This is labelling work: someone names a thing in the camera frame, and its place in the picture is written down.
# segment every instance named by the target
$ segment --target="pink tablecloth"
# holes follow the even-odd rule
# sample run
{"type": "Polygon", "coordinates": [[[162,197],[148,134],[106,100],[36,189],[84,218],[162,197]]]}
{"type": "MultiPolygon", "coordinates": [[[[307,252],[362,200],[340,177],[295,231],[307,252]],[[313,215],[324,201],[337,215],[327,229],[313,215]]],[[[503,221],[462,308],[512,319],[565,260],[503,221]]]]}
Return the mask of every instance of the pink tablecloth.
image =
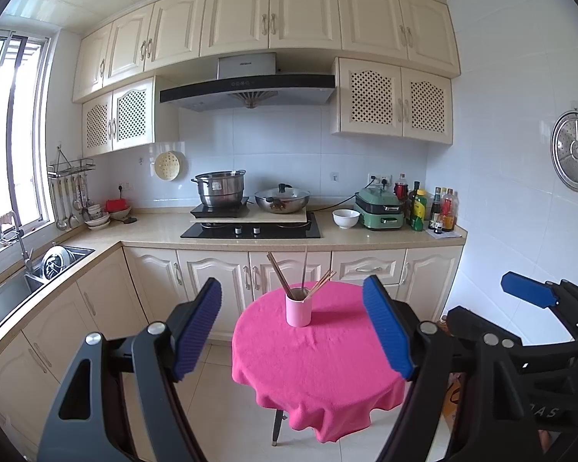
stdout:
{"type": "Polygon", "coordinates": [[[381,350],[361,286],[327,283],[304,328],[287,325],[282,289],[266,293],[240,316],[232,345],[234,381],[253,387],[259,406],[288,412],[291,428],[312,427],[322,443],[365,429],[371,410],[403,399],[404,380],[381,350]]]}

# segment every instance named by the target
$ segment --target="green electric cooker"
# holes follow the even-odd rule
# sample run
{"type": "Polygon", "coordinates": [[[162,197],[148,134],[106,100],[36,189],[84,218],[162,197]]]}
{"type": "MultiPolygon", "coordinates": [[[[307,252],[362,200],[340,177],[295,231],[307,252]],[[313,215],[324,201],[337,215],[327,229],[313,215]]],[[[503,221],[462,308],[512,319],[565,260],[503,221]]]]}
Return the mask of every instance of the green electric cooker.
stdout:
{"type": "Polygon", "coordinates": [[[402,203],[393,192],[380,187],[360,189],[354,210],[360,212],[360,223],[373,230],[400,229],[404,220],[402,203]]]}

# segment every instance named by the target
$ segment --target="green bottle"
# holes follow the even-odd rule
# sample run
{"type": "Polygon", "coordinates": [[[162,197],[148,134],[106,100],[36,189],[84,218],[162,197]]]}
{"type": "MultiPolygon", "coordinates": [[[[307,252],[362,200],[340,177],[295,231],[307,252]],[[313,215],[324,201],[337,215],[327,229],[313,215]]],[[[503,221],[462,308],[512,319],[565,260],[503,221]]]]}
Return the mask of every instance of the green bottle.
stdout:
{"type": "Polygon", "coordinates": [[[411,229],[413,231],[424,231],[424,221],[426,220],[426,191],[418,189],[413,204],[411,214],[411,229]]]}

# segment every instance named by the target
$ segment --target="pink cup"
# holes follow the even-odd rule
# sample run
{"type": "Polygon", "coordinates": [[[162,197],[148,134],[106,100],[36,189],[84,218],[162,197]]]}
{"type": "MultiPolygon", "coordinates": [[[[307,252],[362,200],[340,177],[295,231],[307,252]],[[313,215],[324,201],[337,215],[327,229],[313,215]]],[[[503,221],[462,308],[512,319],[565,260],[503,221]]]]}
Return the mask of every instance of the pink cup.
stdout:
{"type": "MultiPolygon", "coordinates": [[[[305,288],[304,293],[302,293],[300,287],[291,288],[291,293],[295,295],[296,299],[300,299],[308,293],[308,289],[305,288]]],[[[285,313],[289,325],[296,327],[307,326],[311,322],[313,299],[293,301],[285,295],[285,313]]]]}

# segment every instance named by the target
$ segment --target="table leg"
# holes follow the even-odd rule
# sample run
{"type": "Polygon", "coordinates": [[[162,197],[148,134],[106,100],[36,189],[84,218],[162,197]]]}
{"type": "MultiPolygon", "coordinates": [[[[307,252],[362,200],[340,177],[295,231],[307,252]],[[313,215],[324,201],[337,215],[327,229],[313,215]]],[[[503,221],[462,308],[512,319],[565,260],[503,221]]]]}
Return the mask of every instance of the table leg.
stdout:
{"type": "Polygon", "coordinates": [[[276,416],[274,417],[274,430],[272,431],[272,446],[276,446],[276,441],[279,440],[279,434],[281,433],[281,424],[285,417],[285,412],[282,410],[276,410],[276,416]]]}

